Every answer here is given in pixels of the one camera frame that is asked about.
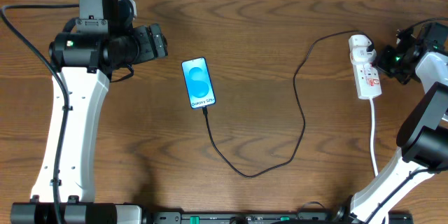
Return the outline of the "blue Samsung smartphone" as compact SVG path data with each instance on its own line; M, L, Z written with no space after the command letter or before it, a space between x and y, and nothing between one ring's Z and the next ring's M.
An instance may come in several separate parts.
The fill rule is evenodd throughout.
M183 77L192 109L199 109L216 103L207 61L204 57L181 63Z

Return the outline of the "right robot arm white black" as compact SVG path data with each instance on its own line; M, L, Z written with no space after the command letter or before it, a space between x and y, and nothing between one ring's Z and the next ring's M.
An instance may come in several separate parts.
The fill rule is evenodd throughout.
M379 74L405 85L415 80L425 95L402 124L397 149L374 179L351 196L332 217L336 223L386 223L389 211L413 188L447 170L447 19L433 17L398 31L395 46L380 53L364 34L349 39L359 99L372 101L381 93Z

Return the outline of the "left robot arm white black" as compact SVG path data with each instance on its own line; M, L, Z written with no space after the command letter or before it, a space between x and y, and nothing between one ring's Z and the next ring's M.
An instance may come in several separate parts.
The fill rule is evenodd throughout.
M133 0L79 0L49 46L53 105L43 163L27 203L14 203L12 223L151 223L138 204L98 203L94 161L102 104L113 72L166 57L158 24L134 27Z

